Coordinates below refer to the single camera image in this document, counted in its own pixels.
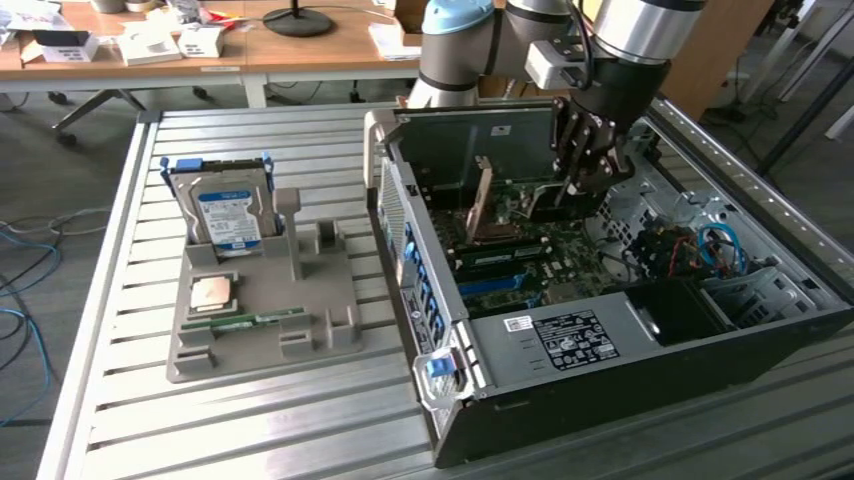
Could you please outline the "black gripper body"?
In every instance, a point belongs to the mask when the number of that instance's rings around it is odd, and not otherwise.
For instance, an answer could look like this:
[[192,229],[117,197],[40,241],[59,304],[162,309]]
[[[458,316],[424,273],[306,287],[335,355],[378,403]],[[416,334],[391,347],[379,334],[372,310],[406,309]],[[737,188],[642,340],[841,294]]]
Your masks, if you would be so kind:
[[618,57],[593,60],[566,69],[571,105],[598,128],[625,133],[647,109],[670,72],[670,61],[637,63]]

